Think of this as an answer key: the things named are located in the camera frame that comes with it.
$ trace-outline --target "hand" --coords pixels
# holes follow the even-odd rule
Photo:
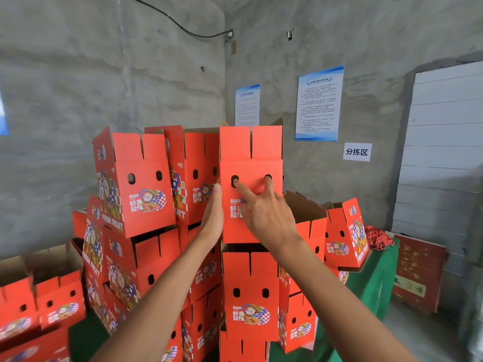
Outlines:
[[[216,181],[213,188],[213,194],[209,197],[203,214],[202,224],[199,234],[210,240],[211,247],[216,244],[223,231],[223,208],[221,206],[221,198],[223,191],[220,185],[220,179]]]
[[[275,193],[269,176],[265,177],[265,188],[261,195],[255,195],[239,180],[234,180],[233,184],[247,201],[246,204],[240,204],[246,226],[270,253],[274,254],[288,242],[301,239],[292,210]]]

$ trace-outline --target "concrete floor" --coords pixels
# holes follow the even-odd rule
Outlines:
[[[425,316],[392,301],[384,324],[420,362],[465,361],[465,348],[452,332],[456,325],[443,313]]]

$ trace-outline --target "concrete wall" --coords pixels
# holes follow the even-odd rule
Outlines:
[[[470,53],[483,59],[480,7],[481,0],[252,0],[226,16],[237,42],[236,54],[226,48],[227,121],[234,123],[235,90],[260,83],[260,124],[285,119],[285,189],[318,202],[356,196],[365,223],[390,229],[414,72]],[[299,75],[340,65],[338,141],[296,142]],[[372,143],[371,162],[343,161],[344,142]]]
[[[210,0],[146,1],[201,34],[225,27]],[[91,140],[105,126],[225,117],[223,37],[192,38],[131,0],[0,0],[0,30],[0,258],[71,237],[70,213],[97,193]]]

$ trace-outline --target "black cable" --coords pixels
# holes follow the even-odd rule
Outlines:
[[[164,16],[166,16],[168,19],[170,19],[173,23],[175,23],[176,25],[178,25],[179,28],[181,28],[183,31],[185,31],[186,33],[190,34],[190,36],[196,36],[198,38],[214,38],[216,36],[222,36],[224,34],[228,34],[230,32],[233,32],[233,29],[231,30],[226,30],[224,32],[221,32],[221,33],[218,33],[218,34],[214,34],[212,36],[202,36],[202,35],[199,35],[199,34],[195,34],[195,33],[192,33],[190,32],[189,30],[185,29],[181,24],[179,24],[176,20],[174,20],[172,17],[170,17],[168,14],[166,14],[166,12],[154,7],[153,5],[151,4],[148,4],[147,2],[144,2],[142,0],[134,0],[134,1],[137,1],[139,2],[140,4],[143,4],[145,6],[148,6],[149,8],[152,8],[153,10],[156,10],[157,12],[160,12],[161,14],[163,14]]]

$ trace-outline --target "forearm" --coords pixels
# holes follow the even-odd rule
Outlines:
[[[311,303],[344,362],[416,361],[303,239],[274,255]]]
[[[163,272],[92,361],[159,361],[196,272],[210,249],[210,241],[200,233]]]

